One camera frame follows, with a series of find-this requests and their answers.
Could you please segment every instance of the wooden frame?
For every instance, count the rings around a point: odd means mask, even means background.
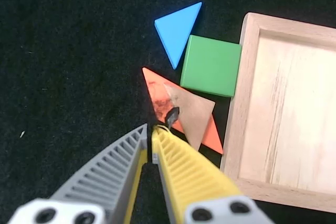
[[[221,170],[253,199],[336,212],[336,29],[249,13],[240,44]]]

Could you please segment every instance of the tangram piece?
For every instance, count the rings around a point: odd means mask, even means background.
[[[172,83],[171,81],[168,81],[162,76],[159,76],[157,73],[154,73],[153,71],[147,68],[142,68],[142,71],[145,77],[149,95],[153,103],[156,117],[161,122],[164,122],[165,116],[167,115],[168,111],[171,110],[172,107],[174,107],[164,87],[164,84],[170,85],[172,87],[179,88],[182,90],[184,89]],[[177,120],[173,124],[173,128],[184,133],[179,120]],[[217,128],[216,128],[215,121],[212,115],[210,117],[208,127],[205,131],[202,144],[206,145],[207,147],[213,149],[214,151],[220,154],[223,154],[223,147],[222,147],[222,144],[220,143]]]
[[[201,5],[202,2],[199,2],[154,21],[173,69],[179,64]]]
[[[180,107],[179,119],[190,145],[198,151],[215,102],[186,90],[164,85],[174,106]]]

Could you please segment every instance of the black background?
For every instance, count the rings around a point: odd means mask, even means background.
[[[183,60],[171,68],[154,20],[198,1],[193,34],[229,42],[239,42],[247,12],[336,27],[336,0],[1,0],[1,223],[19,205],[49,197],[113,140],[155,120],[141,68],[178,83]],[[223,136],[228,99],[216,101]],[[258,204],[276,223],[336,223],[325,212]],[[147,164],[132,223],[167,221],[158,170]]]

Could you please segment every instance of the square block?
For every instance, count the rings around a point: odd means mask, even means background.
[[[241,45],[190,35],[180,85],[233,97]]]

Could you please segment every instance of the screw hole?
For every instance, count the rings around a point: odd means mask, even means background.
[[[95,215],[91,212],[83,212],[75,219],[75,224],[92,224],[94,222]]]
[[[247,212],[250,212],[250,209],[245,203],[238,201],[231,203],[230,209],[235,214],[246,214]]]
[[[206,221],[212,219],[212,214],[204,208],[197,208],[193,211],[192,217],[195,221]]]
[[[35,221],[36,223],[48,223],[54,218],[55,214],[56,210],[54,208],[46,208],[37,214]]]

